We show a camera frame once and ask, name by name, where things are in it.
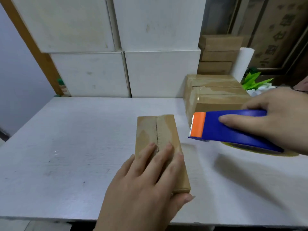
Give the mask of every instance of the white table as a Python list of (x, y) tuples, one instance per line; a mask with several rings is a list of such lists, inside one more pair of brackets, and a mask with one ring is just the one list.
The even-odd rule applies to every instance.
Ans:
[(0, 217), (95, 220), (137, 116), (174, 114), (196, 198), (176, 223), (308, 226), (308, 157), (187, 138), (182, 99), (53, 98), (0, 148)]

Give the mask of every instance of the wall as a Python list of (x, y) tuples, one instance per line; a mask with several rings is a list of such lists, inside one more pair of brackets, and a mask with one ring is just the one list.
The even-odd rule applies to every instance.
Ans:
[(0, 128), (13, 135), (55, 95), (0, 5)]

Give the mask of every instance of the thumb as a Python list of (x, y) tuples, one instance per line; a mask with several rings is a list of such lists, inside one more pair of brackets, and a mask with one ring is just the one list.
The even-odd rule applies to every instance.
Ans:
[(223, 115), (219, 117), (219, 121), (226, 126), (240, 131), (244, 131), (253, 135), (266, 135), (267, 117), (251, 117), (244, 115)]
[(167, 219), (170, 222), (177, 212), (183, 207), (184, 204), (189, 203), (193, 200), (195, 196), (192, 196), (188, 193), (175, 194), (169, 202), (169, 206), (167, 208)]

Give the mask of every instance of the white box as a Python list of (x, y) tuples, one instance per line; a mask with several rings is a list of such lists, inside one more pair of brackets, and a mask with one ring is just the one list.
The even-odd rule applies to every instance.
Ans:
[(72, 96), (130, 95), (121, 52), (51, 54), (51, 58)]
[(114, 52), (118, 49), (118, 45), (114, 45), (106, 0), (12, 1), (41, 52)]
[(195, 50), (206, 0), (113, 0), (123, 51)]
[(196, 74), (200, 49), (125, 52), (132, 97), (181, 98), (187, 74)]

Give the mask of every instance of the finger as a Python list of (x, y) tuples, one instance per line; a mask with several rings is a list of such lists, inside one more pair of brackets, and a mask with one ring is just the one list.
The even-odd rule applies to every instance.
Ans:
[(265, 109), (267, 110), (268, 106), (268, 93), (262, 93), (251, 98), (245, 104), (243, 104), (242, 109)]
[(117, 171), (117, 173), (114, 177), (115, 180), (125, 177), (125, 175), (129, 171), (129, 168), (131, 167), (134, 159), (135, 159), (135, 155), (133, 154), (133, 155), (130, 156), (130, 158), (127, 161), (125, 161), (122, 164), (121, 168)]
[(184, 156), (182, 152), (174, 154), (171, 163), (167, 166), (160, 179), (156, 183), (156, 187), (164, 191), (166, 195), (170, 195), (175, 187), (175, 183), (179, 176), (180, 170), (184, 165)]
[(163, 150), (159, 151), (153, 157), (149, 165), (146, 167), (142, 176), (146, 178), (149, 183), (155, 184), (157, 182), (157, 179), (161, 173), (164, 164), (172, 154), (172, 150), (172, 144), (168, 143)]
[(133, 177), (140, 176), (144, 172), (147, 160), (149, 159), (155, 148), (155, 143), (149, 143), (144, 149), (142, 149), (140, 153), (135, 157), (135, 160), (132, 163), (132, 166), (130, 167), (127, 175)]
[(219, 121), (230, 128), (244, 131), (253, 135), (266, 137), (268, 135), (268, 117), (251, 117), (244, 115), (223, 115)]
[(195, 196), (192, 196), (188, 193), (174, 195), (167, 207), (166, 218), (168, 219), (168, 222), (170, 222), (175, 217), (177, 212), (184, 206), (184, 204), (189, 203), (194, 198)]

